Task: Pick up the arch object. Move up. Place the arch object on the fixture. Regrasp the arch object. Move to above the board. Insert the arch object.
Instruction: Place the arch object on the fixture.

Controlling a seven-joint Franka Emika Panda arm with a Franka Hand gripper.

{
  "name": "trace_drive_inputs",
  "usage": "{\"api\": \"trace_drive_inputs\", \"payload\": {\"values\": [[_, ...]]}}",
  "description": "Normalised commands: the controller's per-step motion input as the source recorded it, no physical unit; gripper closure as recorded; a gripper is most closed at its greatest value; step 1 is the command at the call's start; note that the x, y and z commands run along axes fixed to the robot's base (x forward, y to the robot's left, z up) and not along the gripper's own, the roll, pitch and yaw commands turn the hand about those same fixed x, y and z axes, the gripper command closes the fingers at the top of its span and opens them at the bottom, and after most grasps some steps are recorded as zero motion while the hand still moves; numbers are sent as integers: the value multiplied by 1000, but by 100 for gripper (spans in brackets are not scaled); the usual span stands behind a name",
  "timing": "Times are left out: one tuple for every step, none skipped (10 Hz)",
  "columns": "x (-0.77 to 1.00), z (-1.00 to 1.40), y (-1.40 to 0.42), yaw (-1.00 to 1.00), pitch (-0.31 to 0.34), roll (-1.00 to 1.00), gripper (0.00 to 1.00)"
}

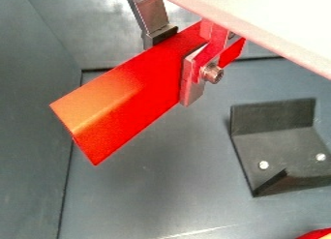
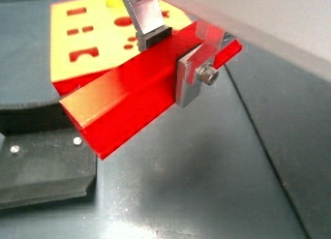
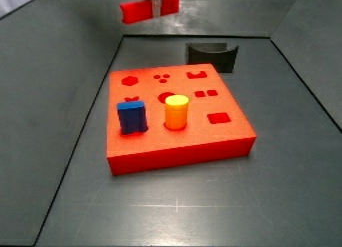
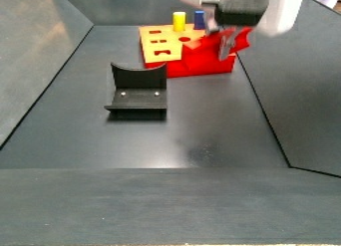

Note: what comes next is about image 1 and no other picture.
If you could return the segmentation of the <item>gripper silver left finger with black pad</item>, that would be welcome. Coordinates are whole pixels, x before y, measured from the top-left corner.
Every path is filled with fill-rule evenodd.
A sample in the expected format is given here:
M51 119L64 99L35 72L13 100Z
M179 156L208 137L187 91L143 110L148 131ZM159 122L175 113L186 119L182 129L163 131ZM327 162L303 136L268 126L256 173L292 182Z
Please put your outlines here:
M175 36L179 27L168 20L163 0L127 0L142 28L144 49L150 49Z

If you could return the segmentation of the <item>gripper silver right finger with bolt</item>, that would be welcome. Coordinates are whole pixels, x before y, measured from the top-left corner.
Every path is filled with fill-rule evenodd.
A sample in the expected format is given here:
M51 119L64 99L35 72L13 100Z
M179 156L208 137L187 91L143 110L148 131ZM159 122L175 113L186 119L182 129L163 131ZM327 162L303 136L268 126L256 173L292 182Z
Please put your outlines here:
M203 95L206 83L216 84L224 74L223 68L216 64L216 59L227 46L228 30L208 19L203 19L199 36L207 44L184 58L180 87L183 106L190 106Z

